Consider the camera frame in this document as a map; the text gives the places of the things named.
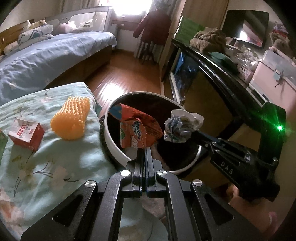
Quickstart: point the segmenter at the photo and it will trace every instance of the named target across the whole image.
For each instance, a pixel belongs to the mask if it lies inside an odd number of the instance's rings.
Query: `bright window light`
[[[243,41],[247,41],[248,35],[244,31],[241,31],[241,34],[239,35],[239,39]]]
[[[152,0],[109,0],[117,16],[137,15],[143,11],[148,13]]]

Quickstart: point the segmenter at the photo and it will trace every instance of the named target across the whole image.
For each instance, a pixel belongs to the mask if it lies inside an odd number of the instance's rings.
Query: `pink storage box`
[[[285,109],[287,120],[296,117],[296,67],[267,50],[249,84],[265,101]]]

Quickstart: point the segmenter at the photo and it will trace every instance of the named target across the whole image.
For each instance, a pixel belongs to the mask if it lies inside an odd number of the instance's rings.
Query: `silver bolt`
[[[94,181],[87,181],[87,182],[85,183],[85,186],[86,186],[87,188],[92,188],[95,184],[96,184],[96,183],[95,183]]]
[[[124,176],[124,177],[128,177],[131,174],[130,170],[122,170],[120,172],[120,175]]]
[[[195,180],[193,181],[193,185],[194,185],[194,186],[197,186],[197,187],[200,187],[200,186],[202,185],[202,181],[199,180],[199,179],[195,179]]]
[[[165,175],[167,175],[167,171],[165,171],[165,170],[159,170],[158,172],[157,172],[157,174],[158,175],[160,175],[160,176],[165,176]]]

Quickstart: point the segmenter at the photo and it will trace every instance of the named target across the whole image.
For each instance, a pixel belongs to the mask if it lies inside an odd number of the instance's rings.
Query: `tv screen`
[[[222,31],[227,37],[264,47],[269,13],[254,10],[229,10]]]

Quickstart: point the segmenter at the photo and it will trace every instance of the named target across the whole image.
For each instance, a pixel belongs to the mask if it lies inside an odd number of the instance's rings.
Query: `window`
[[[101,0],[100,6],[113,6],[117,16],[148,13],[152,0]]]

